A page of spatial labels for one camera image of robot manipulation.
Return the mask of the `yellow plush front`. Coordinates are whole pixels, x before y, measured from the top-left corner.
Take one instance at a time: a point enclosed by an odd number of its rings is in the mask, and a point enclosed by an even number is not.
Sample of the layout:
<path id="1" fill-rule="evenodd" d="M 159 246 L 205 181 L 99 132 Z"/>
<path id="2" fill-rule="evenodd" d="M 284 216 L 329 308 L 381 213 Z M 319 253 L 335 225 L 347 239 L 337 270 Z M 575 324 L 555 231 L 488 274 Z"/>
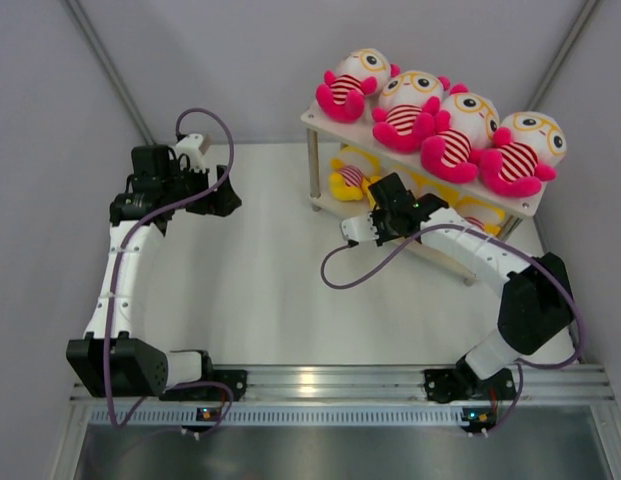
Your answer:
<path id="1" fill-rule="evenodd" d="M 346 146 L 331 159 L 330 167 L 329 190 L 336 200 L 355 202 L 366 199 L 371 207 L 375 205 L 369 187 L 381 178 L 381 163 L 376 156 Z"/>

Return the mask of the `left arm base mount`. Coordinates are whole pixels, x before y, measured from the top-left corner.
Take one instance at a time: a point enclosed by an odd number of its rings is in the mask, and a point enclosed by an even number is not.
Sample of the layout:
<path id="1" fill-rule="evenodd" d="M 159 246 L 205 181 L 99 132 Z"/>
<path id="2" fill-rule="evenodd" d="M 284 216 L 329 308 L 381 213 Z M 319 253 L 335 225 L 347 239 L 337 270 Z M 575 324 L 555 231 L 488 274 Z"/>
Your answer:
<path id="1" fill-rule="evenodd" d="M 233 394 L 233 400 L 241 400 L 247 390 L 248 371 L 244 369 L 216 369 L 207 383 L 216 382 L 228 387 Z M 229 400 L 228 393 L 216 386 L 186 386 L 172 388 L 159 396 L 161 401 L 172 402 L 213 402 L 219 403 Z"/>

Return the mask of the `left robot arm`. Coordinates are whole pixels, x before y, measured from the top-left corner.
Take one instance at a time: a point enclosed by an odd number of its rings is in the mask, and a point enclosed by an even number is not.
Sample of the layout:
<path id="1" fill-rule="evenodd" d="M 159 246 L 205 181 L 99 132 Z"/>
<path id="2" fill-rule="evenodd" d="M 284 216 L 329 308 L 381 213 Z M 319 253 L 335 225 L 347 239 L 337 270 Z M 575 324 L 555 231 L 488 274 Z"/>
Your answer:
<path id="1" fill-rule="evenodd" d="M 207 142 L 201 134 L 190 134 L 173 146 L 139 146 L 131 152 L 133 171 L 109 206 L 110 245 L 101 292 L 82 338 L 66 348 L 70 366 L 96 398 L 224 400 L 219 383 L 238 377 L 216 372 L 204 350 L 164 351 L 146 339 L 150 273 L 174 205 L 193 197 L 186 212 L 218 217 L 241 205 L 230 182 L 209 189 Z"/>

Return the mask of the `yellow plush sideways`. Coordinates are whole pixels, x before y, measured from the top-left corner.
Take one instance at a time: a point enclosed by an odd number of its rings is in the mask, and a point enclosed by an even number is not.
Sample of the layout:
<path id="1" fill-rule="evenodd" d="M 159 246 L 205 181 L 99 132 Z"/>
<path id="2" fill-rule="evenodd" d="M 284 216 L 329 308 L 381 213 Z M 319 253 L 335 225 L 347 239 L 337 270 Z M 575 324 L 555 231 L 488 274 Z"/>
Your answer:
<path id="1" fill-rule="evenodd" d="M 420 183 L 420 195 L 433 194 L 443 199 L 450 207 L 454 207 L 459 200 L 459 192 L 438 182 L 426 179 Z"/>

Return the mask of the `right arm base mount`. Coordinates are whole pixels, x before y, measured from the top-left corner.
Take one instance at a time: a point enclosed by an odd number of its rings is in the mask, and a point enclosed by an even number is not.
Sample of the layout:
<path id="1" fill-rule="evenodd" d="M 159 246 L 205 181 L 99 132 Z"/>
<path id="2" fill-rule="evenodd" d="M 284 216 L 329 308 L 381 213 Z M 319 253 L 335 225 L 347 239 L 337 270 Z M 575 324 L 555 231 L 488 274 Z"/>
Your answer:
<path id="1" fill-rule="evenodd" d="M 501 369 L 487 379 L 479 379 L 472 371 L 456 368 L 426 369 L 423 374 L 427 399 L 439 404 L 513 400 L 516 394 L 514 378 L 508 368 Z"/>

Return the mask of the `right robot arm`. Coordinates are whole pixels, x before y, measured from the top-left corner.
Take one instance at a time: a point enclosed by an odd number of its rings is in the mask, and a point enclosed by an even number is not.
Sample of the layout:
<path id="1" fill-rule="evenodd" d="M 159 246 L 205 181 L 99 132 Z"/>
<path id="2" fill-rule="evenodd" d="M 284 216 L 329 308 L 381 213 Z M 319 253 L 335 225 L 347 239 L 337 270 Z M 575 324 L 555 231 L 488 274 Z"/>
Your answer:
<path id="1" fill-rule="evenodd" d="M 460 263 L 500 298 L 497 324 L 457 361 L 453 377 L 470 397 L 490 389 L 494 375 L 536 353 L 576 319 L 564 262 L 548 253 L 532 257 L 485 233 L 434 194 L 419 198 L 398 174 L 369 187 L 374 240 L 410 238 Z"/>

